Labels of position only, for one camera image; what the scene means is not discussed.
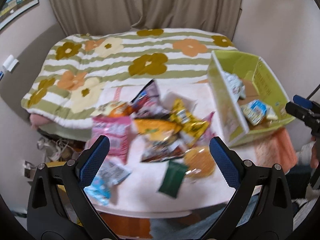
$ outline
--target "dark green package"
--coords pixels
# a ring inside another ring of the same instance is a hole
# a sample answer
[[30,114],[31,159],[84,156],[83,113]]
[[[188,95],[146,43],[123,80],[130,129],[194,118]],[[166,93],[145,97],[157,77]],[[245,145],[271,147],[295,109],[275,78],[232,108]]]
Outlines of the dark green package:
[[187,171],[188,166],[169,161],[167,172],[158,191],[177,198],[180,185]]

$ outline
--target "picture frame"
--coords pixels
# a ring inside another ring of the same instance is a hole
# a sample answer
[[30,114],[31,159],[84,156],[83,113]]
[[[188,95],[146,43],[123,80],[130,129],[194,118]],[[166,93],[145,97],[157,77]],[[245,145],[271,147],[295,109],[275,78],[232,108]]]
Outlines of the picture frame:
[[16,17],[38,3],[39,0],[7,0],[0,8],[0,31]]

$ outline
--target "striped blanket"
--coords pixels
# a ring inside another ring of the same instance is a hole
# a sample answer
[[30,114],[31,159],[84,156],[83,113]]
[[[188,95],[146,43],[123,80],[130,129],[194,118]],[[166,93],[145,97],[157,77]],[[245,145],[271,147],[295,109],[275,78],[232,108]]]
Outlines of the striped blanket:
[[210,52],[230,39],[196,29],[154,29],[106,36],[71,35],[56,43],[21,105],[67,128],[88,129],[102,90],[206,81]]

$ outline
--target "blue fabric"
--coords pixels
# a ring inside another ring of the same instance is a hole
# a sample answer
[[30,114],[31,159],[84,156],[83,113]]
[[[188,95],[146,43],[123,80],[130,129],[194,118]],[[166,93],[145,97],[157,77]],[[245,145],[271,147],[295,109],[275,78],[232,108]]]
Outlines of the blue fabric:
[[[238,226],[249,220],[257,200],[258,195],[255,195],[250,199]],[[150,219],[150,235],[154,240],[199,239],[217,220],[222,211],[223,209],[213,213],[206,219],[187,227],[171,219]]]

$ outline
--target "yellow-green storage box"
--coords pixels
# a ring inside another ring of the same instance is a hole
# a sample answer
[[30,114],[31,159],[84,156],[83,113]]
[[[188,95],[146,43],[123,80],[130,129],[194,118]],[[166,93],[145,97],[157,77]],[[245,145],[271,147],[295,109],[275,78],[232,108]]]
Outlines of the yellow-green storage box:
[[[236,102],[226,85],[223,71],[234,73],[246,86],[247,98]],[[294,120],[287,114],[285,104],[288,95],[268,64],[256,55],[240,51],[215,50],[208,67],[208,81],[214,95],[221,121],[224,140],[228,146],[236,146],[263,138]],[[239,105],[254,99],[273,107],[279,121],[249,125]]]

